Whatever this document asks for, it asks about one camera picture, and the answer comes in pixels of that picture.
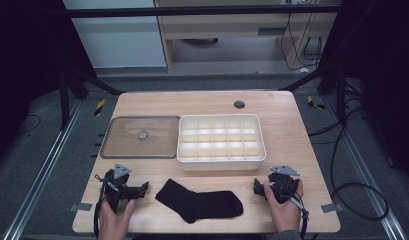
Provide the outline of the white cabinet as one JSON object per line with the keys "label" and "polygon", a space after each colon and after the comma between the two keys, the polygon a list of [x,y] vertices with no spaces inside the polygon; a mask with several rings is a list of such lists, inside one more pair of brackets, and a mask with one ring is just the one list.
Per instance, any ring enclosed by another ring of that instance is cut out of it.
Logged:
{"label": "white cabinet", "polygon": [[[154,7],[153,0],[63,0],[68,10]],[[156,17],[73,18],[95,69],[165,67]]]}

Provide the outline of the black horizontal bar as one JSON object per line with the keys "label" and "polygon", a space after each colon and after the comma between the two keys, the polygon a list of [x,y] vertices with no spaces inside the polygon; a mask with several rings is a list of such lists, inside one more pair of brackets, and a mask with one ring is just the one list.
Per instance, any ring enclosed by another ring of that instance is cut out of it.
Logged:
{"label": "black horizontal bar", "polygon": [[65,10],[71,18],[194,16],[235,14],[332,13],[342,10],[339,4],[328,5],[251,5],[194,6],[158,8],[76,9]]}

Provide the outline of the person's left hand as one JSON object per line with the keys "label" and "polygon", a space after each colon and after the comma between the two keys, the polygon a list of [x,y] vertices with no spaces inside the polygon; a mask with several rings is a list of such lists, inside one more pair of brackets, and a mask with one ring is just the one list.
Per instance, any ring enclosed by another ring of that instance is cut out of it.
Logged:
{"label": "person's left hand", "polygon": [[124,240],[135,204],[134,200],[130,200],[125,207],[123,216],[118,217],[111,209],[109,203],[104,200],[101,204],[98,218],[98,240]]}

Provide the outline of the person's right hand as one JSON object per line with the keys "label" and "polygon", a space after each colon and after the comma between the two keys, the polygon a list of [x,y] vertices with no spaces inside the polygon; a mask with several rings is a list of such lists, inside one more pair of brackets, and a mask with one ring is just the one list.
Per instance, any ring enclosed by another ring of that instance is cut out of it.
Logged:
{"label": "person's right hand", "polygon": [[264,184],[264,192],[276,232],[299,231],[301,222],[300,208],[291,200],[280,204],[268,184]]}

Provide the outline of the black metal stand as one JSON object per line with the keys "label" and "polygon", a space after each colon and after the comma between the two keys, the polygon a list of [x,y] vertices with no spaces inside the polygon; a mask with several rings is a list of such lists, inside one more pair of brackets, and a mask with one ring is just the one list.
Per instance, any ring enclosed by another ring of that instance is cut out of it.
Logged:
{"label": "black metal stand", "polygon": [[100,81],[97,77],[87,74],[79,69],[68,69],[61,72],[58,82],[60,86],[60,103],[61,103],[61,130],[64,130],[70,120],[69,90],[77,99],[85,99],[89,92],[83,82],[93,84],[111,95],[120,95],[122,91],[111,87]]}
{"label": "black metal stand", "polygon": [[280,88],[280,91],[293,92],[300,86],[303,86],[311,80],[321,77],[321,82],[318,86],[318,92],[322,95],[328,94],[333,87],[336,87],[336,115],[342,126],[346,125],[346,113],[345,113],[345,86],[346,76],[345,71],[341,66],[335,66],[332,64],[326,64],[319,67],[317,70],[307,74],[295,83],[292,83],[286,87]]}

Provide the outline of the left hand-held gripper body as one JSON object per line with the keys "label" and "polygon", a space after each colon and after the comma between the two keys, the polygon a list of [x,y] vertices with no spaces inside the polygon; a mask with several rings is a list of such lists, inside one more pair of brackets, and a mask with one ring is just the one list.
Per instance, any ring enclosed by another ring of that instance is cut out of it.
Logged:
{"label": "left hand-held gripper body", "polygon": [[140,187],[128,187],[131,170],[123,165],[115,164],[104,176],[104,195],[114,213],[118,211],[120,200],[132,200],[135,193],[141,193]]}

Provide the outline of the grey tape strip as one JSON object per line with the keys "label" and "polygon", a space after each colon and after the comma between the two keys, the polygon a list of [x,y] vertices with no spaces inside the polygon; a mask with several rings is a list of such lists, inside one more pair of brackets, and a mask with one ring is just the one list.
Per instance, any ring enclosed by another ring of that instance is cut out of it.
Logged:
{"label": "grey tape strip", "polygon": [[341,204],[335,204],[335,203],[330,203],[330,204],[325,204],[321,206],[321,209],[324,213],[328,212],[341,212],[344,210],[343,206]]}
{"label": "grey tape strip", "polygon": [[90,203],[73,203],[69,207],[69,211],[77,212],[77,211],[90,211],[92,205]]}

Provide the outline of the light wooden desk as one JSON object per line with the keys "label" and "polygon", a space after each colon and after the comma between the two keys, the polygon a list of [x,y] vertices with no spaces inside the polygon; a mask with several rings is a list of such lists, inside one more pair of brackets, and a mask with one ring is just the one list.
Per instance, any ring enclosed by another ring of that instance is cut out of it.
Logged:
{"label": "light wooden desk", "polygon": [[[157,7],[318,5],[341,0],[153,0]],[[336,13],[283,13],[160,16],[158,22],[165,41],[274,36],[288,67],[304,63],[303,53],[309,38],[327,37]]]}

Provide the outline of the yellow black striped tape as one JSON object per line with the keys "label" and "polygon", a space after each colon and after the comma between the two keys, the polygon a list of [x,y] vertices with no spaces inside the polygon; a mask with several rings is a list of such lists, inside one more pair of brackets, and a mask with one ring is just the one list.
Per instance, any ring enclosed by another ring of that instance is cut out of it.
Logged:
{"label": "yellow black striped tape", "polygon": [[100,99],[98,101],[97,106],[96,106],[95,111],[94,111],[94,116],[100,115],[105,103],[106,103],[106,99]]}
{"label": "yellow black striped tape", "polygon": [[324,109],[326,109],[325,105],[323,105],[323,104],[316,104],[316,103],[314,102],[312,96],[308,96],[308,97],[307,97],[307,103],[308,103],[308,106],[313,107],[313,108],[316,108],[316,109],[319,109],[319,110],[324,110]]}

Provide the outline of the white divided storage box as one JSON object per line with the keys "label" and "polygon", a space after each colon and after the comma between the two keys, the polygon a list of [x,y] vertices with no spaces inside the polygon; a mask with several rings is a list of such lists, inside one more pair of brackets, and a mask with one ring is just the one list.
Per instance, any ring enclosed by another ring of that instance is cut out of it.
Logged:
{"label": "white divided storage box", "polygon": [[257,170],[266,159],[260,120],[254,114],[185,115],[177,159],[185,171]]}

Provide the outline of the transparent box lid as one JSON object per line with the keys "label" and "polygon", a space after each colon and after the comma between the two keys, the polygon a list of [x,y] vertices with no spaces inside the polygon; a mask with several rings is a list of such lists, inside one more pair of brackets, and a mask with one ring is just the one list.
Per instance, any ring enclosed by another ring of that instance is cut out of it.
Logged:
{"label": "transparent box lid", "polygon": [[174,158],[178,116],[120,116],[111,120],[100,155],[107,159]]}

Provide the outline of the aluminium floor rail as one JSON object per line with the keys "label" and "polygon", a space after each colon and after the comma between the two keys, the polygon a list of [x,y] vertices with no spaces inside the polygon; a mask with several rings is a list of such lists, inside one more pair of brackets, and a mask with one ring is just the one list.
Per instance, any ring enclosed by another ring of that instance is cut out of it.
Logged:
{"label": "aluminium floor rail", "polygon": [[337,152],[337,147],[339,143],[343,143],[345,151],[348,154],[348,159],[351,161],[351,164],[356,172],[360,183],[366,190],[366,194],[371,202],[372,207],[379,217],[382,217],[380,220],[387,236],[390,240],[408,240],[408,237],[404,233],[398,219],[396,218],[392,208],[387,202],[385,195],[382,193],[379,184],[376,182],[375,178],[369,171],[364,159],[358,150],[358,147],[353,140],[350,133],[347,131],[346,127],[342,125],[338,126],[340,134],[336,140],[334,147],[334,153],[331,157],[330,165],[330,182],[332,188],[339,192],[341,190],[339,184],[335,184],[334,178],[334,159]]}
{"label": "aluminium floor rail", "polygon": [[75,100],[67,125],[59,131],[48,155],[2,240],[19,240],[78,119],[83,100]]}

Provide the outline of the black sock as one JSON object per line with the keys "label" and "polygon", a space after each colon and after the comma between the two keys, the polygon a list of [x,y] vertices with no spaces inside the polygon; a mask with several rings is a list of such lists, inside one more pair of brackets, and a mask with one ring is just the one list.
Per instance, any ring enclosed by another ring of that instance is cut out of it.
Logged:
{"label": "black sock", "polygon": [[202,219],[235,218],[243,204],[232,191],[194,192],[168,179],[155,197],[188,224]]}

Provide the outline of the black curtain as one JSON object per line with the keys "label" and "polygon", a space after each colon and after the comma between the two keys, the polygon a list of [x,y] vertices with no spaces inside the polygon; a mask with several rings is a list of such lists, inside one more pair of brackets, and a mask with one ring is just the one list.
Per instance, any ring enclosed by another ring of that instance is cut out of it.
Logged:
{"label": "black curtain", "polygon": [[30,103],[59,88],[49,42],[58,44],[75,69],[95,74],[72,20],[41,14],[65,9],[63,0],[0,0],[0,157]]}
{"label": "black curtain", "polygon": [[342,0],[322,62],[342,41],[348,77],[363,82],[375,130],[409,176],[409,0]]}

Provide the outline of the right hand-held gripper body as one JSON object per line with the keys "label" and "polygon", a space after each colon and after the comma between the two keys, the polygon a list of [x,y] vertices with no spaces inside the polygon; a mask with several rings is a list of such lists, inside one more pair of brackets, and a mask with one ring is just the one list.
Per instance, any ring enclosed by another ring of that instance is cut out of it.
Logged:
{"label": "right hand-held gripper body", "polygon": [[268,179],[277,202],[283,204],[290,199],[297,200],[299,179],[293,179],[293,176],[299,176],[299,173],[288,165],[272,166],[270,170],[272,173]]}

